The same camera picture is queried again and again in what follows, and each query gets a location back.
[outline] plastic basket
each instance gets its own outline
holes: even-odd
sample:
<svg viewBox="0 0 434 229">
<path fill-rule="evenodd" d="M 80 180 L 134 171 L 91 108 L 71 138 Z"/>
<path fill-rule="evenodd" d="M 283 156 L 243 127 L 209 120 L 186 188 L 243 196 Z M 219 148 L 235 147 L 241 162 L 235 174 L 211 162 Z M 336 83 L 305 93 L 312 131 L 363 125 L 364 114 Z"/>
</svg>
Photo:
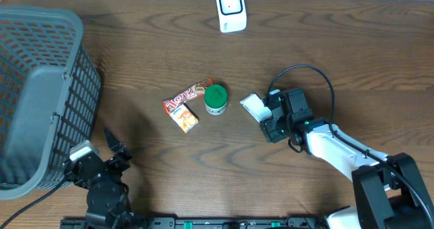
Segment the plastic basket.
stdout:
<svg viewBox="0 0 434 229">
<path fill-rule="evenodd" d="M 73 12 L 0 6 L 0 199 L 53 188 L 90 138 L 101 80 L 82 38 Z"/>
</svg>

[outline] brown table surface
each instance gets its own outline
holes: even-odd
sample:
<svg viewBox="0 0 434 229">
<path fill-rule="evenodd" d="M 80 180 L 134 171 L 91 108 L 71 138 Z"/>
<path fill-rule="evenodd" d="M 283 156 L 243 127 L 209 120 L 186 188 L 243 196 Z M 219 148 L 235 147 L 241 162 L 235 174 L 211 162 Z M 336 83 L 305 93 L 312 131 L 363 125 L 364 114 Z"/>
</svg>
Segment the brown table surface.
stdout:
<svg viewBox="0 0 434 229">
<path fill-rule="evenodd" d="M 180 217 L 324 213 L 355 205 L 353 185 L 331 165 L 268 144 L 239 101 L 264 96 L 273 77 L 313 64 L 336 90 L 335 122 L 350 136 L 389 154 L 415 158 L 434 196 L 434 2 L 246 0 L 248 26 L 219 31 L 215 0 L 4 0 L 65 8 L 83 20 L 83 42 L 104 75 L 92 142 L 111 156 L 109 127 L 134 153 L 123 181 L 136 211 Z M 219 117 L 203 99 L 189 102 L 200 124 L 188 134 L 165 115 L 162 101 L 207 77 L 225 85 Z M 318 116 L 330 94 L 311 70 L 282 77 L 301 87 Z M 0 222 L 40 197 L 34 191 L 0 202 Z M 85 215 L 87 191 L 57 191 L 10 228 L 57 228 Z"/>
</svg>

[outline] red candy wrapper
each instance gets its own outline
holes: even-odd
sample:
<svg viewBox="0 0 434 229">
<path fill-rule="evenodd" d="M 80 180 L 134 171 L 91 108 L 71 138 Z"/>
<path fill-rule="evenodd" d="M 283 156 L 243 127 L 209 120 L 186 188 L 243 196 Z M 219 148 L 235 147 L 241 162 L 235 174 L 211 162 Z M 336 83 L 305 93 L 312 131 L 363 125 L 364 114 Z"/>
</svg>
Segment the red candy wrapper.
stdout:
<svg viewBox="0 0 434 229">
<path fill-rule="evenodd" d="M 168 115 L 170 115 L 170 113 L 172 113 L 175 109 L 177 109 L 185 102 L 203 96 L 205 94 L 205 89 L 213 84 L 214 82 L 212 81 L 212 78 L 194 84 L 193 86 L 186 89 L 184 92 L 178 94 L 178 96 L 176 96 L 175 98 L 164 101 L 164 111 Z"/>
</svg>

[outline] wooden table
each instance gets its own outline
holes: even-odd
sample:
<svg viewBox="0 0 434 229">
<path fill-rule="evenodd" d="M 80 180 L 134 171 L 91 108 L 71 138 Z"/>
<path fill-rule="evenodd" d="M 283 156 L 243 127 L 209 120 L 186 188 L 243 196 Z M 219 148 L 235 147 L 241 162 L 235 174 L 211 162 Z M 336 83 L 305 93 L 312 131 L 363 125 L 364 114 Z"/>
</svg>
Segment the wooden table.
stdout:
<svg viewBox="0 0 434 229">
<path fill-rule="evenodd" d="M 92 142 L 104 159 L 109 127 L 134 153 L 123 180 L 136 211 L 180 217 L 281 216 L 355 205 L 353 186 L 327 163 L 268 144 L 239 101 L 264 96 L 273 77 L 313 64 L 336 90 L 335 122 L 389 154 L 414 157 L 434 196 L 434 2 L 246 0 L 248 26 L 224 35 L 215 0 L 4 0 L 70 9 L 83 20 L 84 43 L 103 72 L 104 93 Z M 188 134 L 162 101 L 207 77 L 225 85 L 219 117 L 189 102 L 200 124 Z M 317 116 L 330 94 L 311 70 L 282 77 L 301 87 Z M 0 202 L 3 222 L 46 191 Z M 57 228 L 82 217 L 87 191 L 70 187 L 15 219 L 9 228 Z"/>
</svg>

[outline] cable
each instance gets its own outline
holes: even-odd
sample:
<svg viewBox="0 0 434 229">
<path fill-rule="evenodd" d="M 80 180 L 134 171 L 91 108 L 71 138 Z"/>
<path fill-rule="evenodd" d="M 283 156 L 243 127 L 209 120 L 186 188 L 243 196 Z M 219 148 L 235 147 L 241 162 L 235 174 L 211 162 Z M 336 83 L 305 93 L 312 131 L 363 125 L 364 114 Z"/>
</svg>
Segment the cable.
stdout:
<svg viewBox="0 0 434 229">
<path fill-rule="evenodd" d="M 362 154 L 365 154 L 367 157 L 370 157 L 371 159 L 374 159 L 375 161 L 377 161 L 378 163 L 380 163 L 381 165 L 383 165 L 388 171 L 390 171 L 393 175 L 395 175 L 395 177 L 402 182 L 407 188 L 408 190 L 416 197 L 416 199 L 418 200 L 418 202 L 420 203 L 420 206 L 422 206 L 424 214 L 426 215 L 426 217 L 429 220 L 429 224 L 431 226 L 431 229 L 434 229 L 434 220 L 433 220 L 433 216 L 431 215 L 431 212 L 427 206 L 426 203 L 424 203 L 424 201 L 422 200 L 422 198 L 420 197 L 419 193 L 417 192 L 417 190 L 413 187 L 413 185 L 411 185 L 411 183 L 405 178 L 403 177 L 401 174 L 399 174 L 399 172 L 397 172 L 396 170 L 394 170 L 394 168 L 392 168 L 392 166 L 390 166 L 388 163 L 384 162 L 382 159 L 376 157 L 375 155 L 371 154 L 369 152 L 369 150 L 364 150 L 356 145 L 354 145 L 353 143 L 350 143 L 349 141 L 347 141 L 346 139 L 342 138 L 337 131 L 335 131 L 333 129 L 333 116 L 334 116 L 334 90 L 333 90 L 333 85 L 332 82 L 328 79 L 328 77 L 326 76 L 326 74 L 324 74 L 324 72 L 322 72 L 321 70 L 319 70 L 318 68 L 308 65 L 308 64 L 299 64 L 299 65 L 295 65 L 295 66 L 291 66 L 288 67 L 287 69 L 283 70 L 281 73 L 279 73 L 270 83 L 270 86 L 267 90 L 267 96 L 265 98 L 265 106 L 268 106 L 268 102 L 269 102 L 269 97 L 270 97 L 270 91 L 273 88 L 274 83 L 278 80 L 279 77 L 281 77 L 283 74 L 285 74 L 286 72 L 293 70 L 295 68 L 310 68 L 312 70 L 315 70 L 316 72 L 318 72 L 319 74 L 321 74 L 321 76 L 325 79 L 325 81 L 327 82 L 329 88 L 330 88 L 330 93 L 332 96 L 332 106 L 331 106 L 331 110 L 330 110 L 330 122 L 329 122 L 329 128 L 330 131 L 332 132 L 332 135 L 336 136 L 340 141 L 344 142 L 346 145 L 349 145 L 350 147 L 354 148 L 355 150 L 361 152 Z"/>
<path fill-rule="evenodd" d="M 9 219 L 7 219 L 5 221 L 5 223 L 3 223 L 0 226 L 0 229 L 4 229 L 13 219 L 17 218 L 17 216 L 19 216 L 21 213 L 25 212 L 27 209 L 30 209 L 31 207 L 33 207 L 33 205 L 36 205 L 37 203 L 41 202 L 42 200 L 46 199 L 47 197 L 49 197 L 51 194 L 53 194 L 55 191 L 57 191 L 57 189 L 59 189 L 64 183 L 66 182 L 66 176 L 62 179 L 62 181 L 59 182 L 59 184 L 57 184 L 51 191 L 47 192 L 45 195 L 43 195 L 41 198 L 33 201 L 32 203 L 28 204 L 27 206 L 25 206 L 24 208 L 20 209 L 19 211 L 17 211 L 15 214 L 13 214 Z"/>
</svg>

